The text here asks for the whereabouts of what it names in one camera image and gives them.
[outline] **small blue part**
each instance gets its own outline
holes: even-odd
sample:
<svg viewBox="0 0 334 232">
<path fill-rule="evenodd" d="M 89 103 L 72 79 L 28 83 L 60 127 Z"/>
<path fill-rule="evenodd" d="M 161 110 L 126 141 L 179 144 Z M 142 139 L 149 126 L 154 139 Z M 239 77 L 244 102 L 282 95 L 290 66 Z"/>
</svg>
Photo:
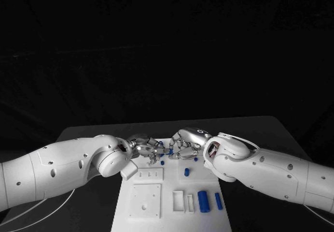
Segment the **small blue part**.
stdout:
<svg viewBox="0 0 334 232">
<path fill-rule="evenodd" d="M 217 209 L 221 210 L 223 206 L 221 206 L 221 202 L 220 202 L 218 193 L 214 193 L 214 197 L 215 197 L 215 201 L 217 201 Z"/>
<path fill-rule="evenodd" d="M 207 192 L 205 191 L 198 191 L 197 196 L 198 196 L 200 212 L 207 213 L 207 212 L 210 212 L 210 206 L 208 206 L 208 200 L 207 200 Z"/>
<path fill-rule="evenodd" d="M 184 169 L 184 176 L 188 176 L 188 168 Z"/>
</svg>

